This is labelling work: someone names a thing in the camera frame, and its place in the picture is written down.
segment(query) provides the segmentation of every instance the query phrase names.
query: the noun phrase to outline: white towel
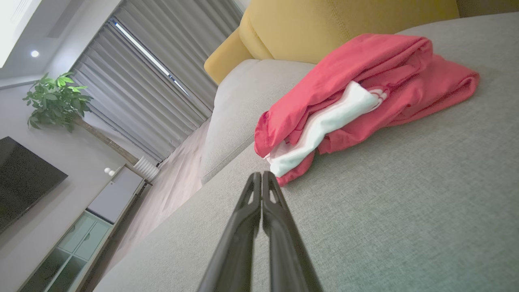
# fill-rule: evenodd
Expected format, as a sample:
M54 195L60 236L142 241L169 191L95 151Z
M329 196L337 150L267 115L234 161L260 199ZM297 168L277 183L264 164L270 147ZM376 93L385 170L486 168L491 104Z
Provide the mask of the white towel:
M374 110L385 98L382 92L371 93L351 81L339 100L310 116L296 145L282 142L265 157L270 171L277 177L283 176L315 150L324 135Z

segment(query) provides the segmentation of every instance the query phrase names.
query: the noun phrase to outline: plant stem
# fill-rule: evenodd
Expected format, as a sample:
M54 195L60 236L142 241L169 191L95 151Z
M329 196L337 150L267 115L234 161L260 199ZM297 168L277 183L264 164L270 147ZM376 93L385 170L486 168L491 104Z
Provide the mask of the plant stem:
M94 135L99 140L103 141L103 143L110 146L110 148L115 150L115 152L119 153L122 157L124 157L126 160L128 160L131 163L131 165L135 165L139 161L135 156L130 154L130 152L126 151L124 148L119 146L116 142L112 141L112 139L108 138L103 133L99 132L97 129L95 129L90 124L85 122L82 118L78 117L74 120L74 122L81 128L87 130L89 133Z

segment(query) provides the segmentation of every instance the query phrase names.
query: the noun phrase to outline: window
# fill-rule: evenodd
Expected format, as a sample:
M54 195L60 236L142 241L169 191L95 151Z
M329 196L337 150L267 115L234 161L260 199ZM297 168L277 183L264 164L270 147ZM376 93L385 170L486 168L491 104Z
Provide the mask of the window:
M166 70L166 68L164 68L164 66L162 66L158 61L157 59L155 59L155 57L152 56L152 54L150 54L143 46L141 46L141 44L139 44L139 42L137 42L124 28L122 28L121 25L119 25L119 23L117 22L114 22L115 24L115 27L117 27L121 33L129 40L131 41L135 47L137 49L139 49L153 64L155 64L155 66L157 66L157 68L162 71L167 77L171 78L173 80L173 82L184 92L187 94L187 96L189 96L189 94L187 93L187 91L184 89L184 87L182 87L182 85L180 85L180 83L175 80L173 78L173 76L171 75L171 73L168 72L168 70Z

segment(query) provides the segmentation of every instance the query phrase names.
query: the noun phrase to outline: red shirt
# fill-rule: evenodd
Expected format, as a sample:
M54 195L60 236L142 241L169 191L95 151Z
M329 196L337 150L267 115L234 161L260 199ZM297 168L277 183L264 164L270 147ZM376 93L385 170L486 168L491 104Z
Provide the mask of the red shirt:
M479 74L432 53L420 36L363 34L328 54L292 90L259 118L254 149L265 157L282 141L295 144L308 116L342 96L350 81L368 91L380 89L387 98L374 111L326 134L319 153L332 153L364 141L376 130L405 124L468 99ZM278 178L280 185L304 174L309 154L296 168Z

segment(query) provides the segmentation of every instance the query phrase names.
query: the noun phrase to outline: television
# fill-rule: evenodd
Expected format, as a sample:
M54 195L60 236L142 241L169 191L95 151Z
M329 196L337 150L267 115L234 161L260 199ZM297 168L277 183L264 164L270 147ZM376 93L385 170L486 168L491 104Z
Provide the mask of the television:
M0 140L0 233L68 175L10 137Z

